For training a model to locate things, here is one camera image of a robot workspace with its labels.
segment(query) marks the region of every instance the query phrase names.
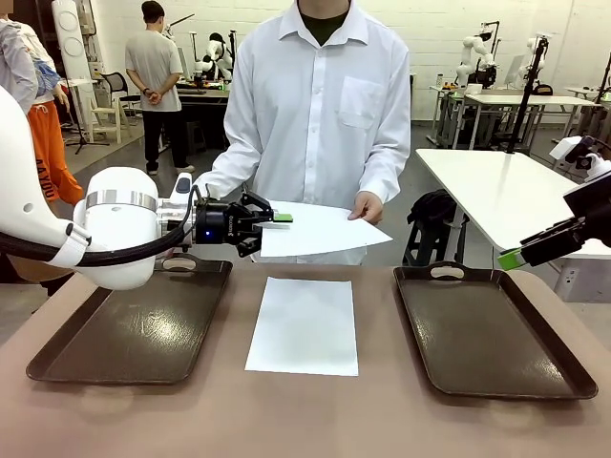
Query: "dark undershirt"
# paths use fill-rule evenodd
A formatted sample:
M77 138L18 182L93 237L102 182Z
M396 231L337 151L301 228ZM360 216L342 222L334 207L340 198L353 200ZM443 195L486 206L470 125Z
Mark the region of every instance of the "dark undershirt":
M310 31L312 36L318 41L318 44L323 46L331 35L344 25L348 13L349 11L346 11L342 15L329 17L328 19L316 19L302 13L302 19L304 20L305 28Z

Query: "robotic arm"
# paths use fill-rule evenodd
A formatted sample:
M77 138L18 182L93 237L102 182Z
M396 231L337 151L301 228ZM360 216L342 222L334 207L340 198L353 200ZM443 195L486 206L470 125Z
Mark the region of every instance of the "robotic arm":
M151 278L156 255L175 247L229 243L242 257L253 254L263 237L258 224L279 218L269 202L251 193L240 202L202 198L188 174L162 199L140 170L109 168L92 178L74 221L58 219L35 172L30 125L1 87L0 106L3 253L72 268L108 289L132 289Z
M590 239L611 247L611 161L594 151L597 142L601 143L591 136L565 138L552 152L556 160L587 171L585 182L564 196L575 216L523 240L521 248L503 253L499 262L505 270L565 257Z
M459 87L464 88L464 87L467 87L467 84L469 84L470 82L475 82L475 81L470 81L471 79L470 76L474 74L476 70L478 70L479 72L483 72L483 73L493 73L494 74L494 76L491 75L490 77L486 78L488 81L482 82L482 83L486 83L484 84L484 86L490 87L495 83L495 79L496 79L495 55L493 54L493 52L489 52L488 49L486 48L486 45L484 44L485 42L489 41L492 38L492 34L487 31L487 26L492 25L492 24L483 24L482 32L479 35L468 36L463 41L464 48L462 51L461 64L458 67L458 69L456 69L456 72L458 73L458 86ZM496 39L495 39L495 42L493 43L493 51L494 51L495 44L496 44ZM475 68L472 62L473 51L475 51L476 53L482 56L480 58L480 62L478 62L477 64L477 69Z
M216 64L217 68L222 73L223 79L231 81L233 78L234 52L227 48L227 44L220 33L212 33L210 35L206 56L209 57L209 61Z

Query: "white robot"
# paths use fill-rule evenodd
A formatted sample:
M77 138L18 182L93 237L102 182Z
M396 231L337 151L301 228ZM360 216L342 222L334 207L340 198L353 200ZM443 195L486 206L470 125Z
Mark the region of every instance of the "white robot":
M245 192L239 202L202 198L182 174L169 199L138 169L92 177L74 221L58 219L42 194L30 124L0 86L0 252L76 270L99 286L125 290L153 275L156 255L192 244L228 243L241 257L261 249L269 202Z
M482 56L481 65L478 67L481 71L488 71L496 68L495 56L492 51L488 51L486 45L484 44L486 41L490 40L492 34L487 30L487 25L482 25L482 32L479 35L468 36L463 41L463 51L462 51L462 60L461 64L456 69L456 73L458 74L458 86L461 88L466 88L467 84L469 84L469 76L475 73L475 65L472 62L472 53L475 51L479 55Z
M233 60L234 54L227 48L227 44L221 34L212 33L206 50L206 56L203 58L204 69L207 72L214 70L215 80L219 79L219 74L221 74L225 81L231 81L233 79Z
M550 33L538 33L536 37L530 38L528 40L528 43L526 46L528 47L528 50L529 50L529 54L527 55L530 55L530 58L528 59L528 64L520 67L517 72L516 87L518 89L524 89L524 86L526 85L526 79L528 78L528 73L533 68L533 63L535 62L535 54L537 53L538 41L541 38L547 38L547 40L549 41L552 39L552 35ZM544 68L545 68L545 55L541 57L541 60L538 64L538 71L541 72L541 70L543 70Z

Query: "white t-shirt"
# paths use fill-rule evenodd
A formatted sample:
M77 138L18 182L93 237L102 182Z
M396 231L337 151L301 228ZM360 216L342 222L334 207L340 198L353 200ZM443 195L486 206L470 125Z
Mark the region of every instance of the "white t-shirt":
M176 44L156 31L141 31L130 38L125 49L125 68L137 72L151 91L156 91L174 73L182 73L179 49ZM142 96L142 110L146 112L179 112L182 109L179 92L172 88L158 105L151 105Z

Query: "person's arm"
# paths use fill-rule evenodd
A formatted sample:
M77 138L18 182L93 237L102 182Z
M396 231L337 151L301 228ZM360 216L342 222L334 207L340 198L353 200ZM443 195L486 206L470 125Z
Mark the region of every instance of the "person's arm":
M176 86L176 83L179 82L181 75L182 73L172 73L168 79L165 80L163 86L161 86L155 92L161 96L166 95L174 86Z
M410 157L411 89L410 54L403 44L395 45L394 71L373 149L365 164L352 218L369 222L382 219L384 204L401 191L399 175Z
M212 198L226 197L251 178L263 153L255 115L252 51L248 41L242 43L238 52L224 127L231 146L217 158L212 171L195 182L202 194L207 184Z
M27 114L38 92L38 79L32 58L16 28L7 28L0 37L0 43L2 43L2 52L16 83L11 95Z
M172 42L170 42L170 45L170 76L165 80L163 86L155 90L161 97L171 91L182 76L182 63L180 62L179 49Z

